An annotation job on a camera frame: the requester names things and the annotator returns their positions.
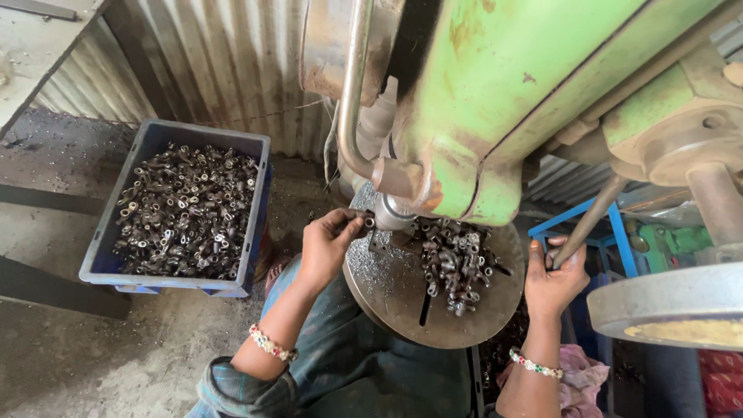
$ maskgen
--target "crate of metal parts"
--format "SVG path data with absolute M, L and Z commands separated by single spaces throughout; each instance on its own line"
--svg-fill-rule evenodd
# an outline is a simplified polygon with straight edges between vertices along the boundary
M 120 292 L 163 287 L 250 294 L 266 230 L 270 139 L 144 122 L 106 205 L 80 279 Z

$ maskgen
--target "round metal table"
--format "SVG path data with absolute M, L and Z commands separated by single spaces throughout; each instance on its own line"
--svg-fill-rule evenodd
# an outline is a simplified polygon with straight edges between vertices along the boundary
M 743 263 L 621 280 L 594 290 L 587 302 L 593 328 L 609 337 L 743 350 Z
M 367 182 L 351 202 L 351 208 L 374 207 L 377 193 Z M 356 301 L 380 327 L 398 338 L 429 347 L 455 349 L 471 347 L 492 337 L 510 320 L 524 289 L 524 254 L 513 224 L 493 228 L 484 243 L 497 257 L 505 274 L 496 271 L 490 288 L 473 284 L 480 294 L 476 311 L 457 317 L 447 310 L 446 295 L 430 298 L 425 315 L 426 281 L 421 256 L 389 245 L 392 232 L 377 231 L 374 241 L 386 255 L 369 250 L 371 234 L 356 239 L 349 247 L 343 272 Z

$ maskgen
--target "blue metal frame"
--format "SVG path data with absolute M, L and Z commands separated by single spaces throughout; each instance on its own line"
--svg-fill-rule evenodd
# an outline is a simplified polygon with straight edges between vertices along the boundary
M 529 237 L 539 240 L 542 243 L 542 247 L 547 250 L 547 238 L 555 237 L 558 234 L 556 232 L 548 231 L 555 225 L 558 225 L 574 216 L 580 215 L 591 207 L 591 203 L 594 200 L 587 200 L 580 205 L 543 222 L 534 228 L 529 230 Z M 629 246 L 629 240 L 627 239 L 627 233 L 624 231 L 624 224 L 622 223 L 622 216 L 619 213 L 617 203 L 614 202 L 609 206 L 609 221 L 611 222 L 611 229 L 614 230 L 613 235 L 604 237 L 602 239 L 587 239 L 585 243 L 587 245 L 597 247 L 601 254 L 601 263 L 604 266 L 604 270 L 609 270 L 609 258 L 606 256 L 606 247 L 609 245 L 616 244 L 619 248 L 619 255 L 622 258 L 622 265 L 624 266 L 624 273 L 628 279 L 637 277 L 637 266 L 635 265 L 635 258 L 632 256 L 632 249 Z

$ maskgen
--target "blue pants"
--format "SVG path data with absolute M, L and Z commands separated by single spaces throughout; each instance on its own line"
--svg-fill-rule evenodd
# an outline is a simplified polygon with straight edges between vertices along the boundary
M 266 297 L 261 318 L 296 279 L 302 255 L 284 268 Z M 296 342 L 291 364 L 299 407 L 331 391 L 363 391 L 364 402 L 395 395 L 425 401 L 442 417 L 470 412 L 467 352 L 410 344 L 379 328 L 358 306 L 341 272 L 320 294 Z

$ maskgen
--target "person's right hand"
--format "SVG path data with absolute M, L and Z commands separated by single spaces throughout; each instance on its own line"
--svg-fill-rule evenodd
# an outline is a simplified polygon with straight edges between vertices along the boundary
M 348 246 L 370 213 L 336 209 L 305 227 L 299 277 L 321 292 L 335 278 Z
M 567 237 L 553 237 L 548 241 L 552 245 L 562 245 L 566 240 Z M 524 296 L 532 320 L 559 319 L 562 311 L 590 281 L 585 272 L 585 243 L 562 264 L 560 270 L 547 271 L 556 252 L 557 248 L 545 257 L 542 244 L 536 240 L 529 246 Z

